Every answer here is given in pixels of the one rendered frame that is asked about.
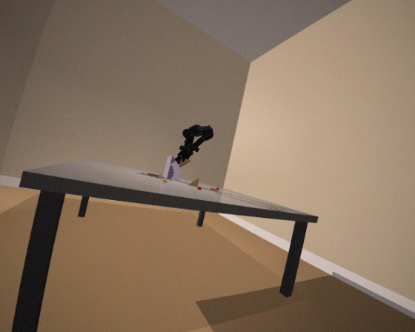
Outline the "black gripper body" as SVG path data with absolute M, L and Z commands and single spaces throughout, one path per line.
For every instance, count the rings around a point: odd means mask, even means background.
M 181 145 L 179 149 L 180 150 L 183 150 L 185 152 L 188 152 L 189 154 L 193 155 L 193 151 L 192 151 L 192 149 L 190 149 L 190 145 L 191 145 L 191 143 L 193 143 L 193 141 L 186 139 L 184 141 L 184 143 L 185 143 L 184 146 Z

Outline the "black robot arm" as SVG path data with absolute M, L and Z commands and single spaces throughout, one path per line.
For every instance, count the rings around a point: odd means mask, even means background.
M 197 141 L 195 141 L 194 143 L 191 143 L 190 145 L 190 149 L 192 149 L 192 151 L 199 151 L 198 146 L 200 146 L 201 143 L 203 143 L 204 141 L 207 141 L 211 138 L 213 138 L 213 128 L 208 125 L 208 126 L 200 126 L 199 124 L 195 124 L 192 127 L 189 127 L 189 129 L 184 129 L 182 132 L 182 135 L 187 139 L 187 140 L 194 140 L 194 137 L 198 137 L 201 136 Z M 181 151 L 178 153 L 177 155 L 178 157 L 175 158 L 176 162 L 178 163 L 178 165 L 180 164 L 182 155 L 181 155 Z

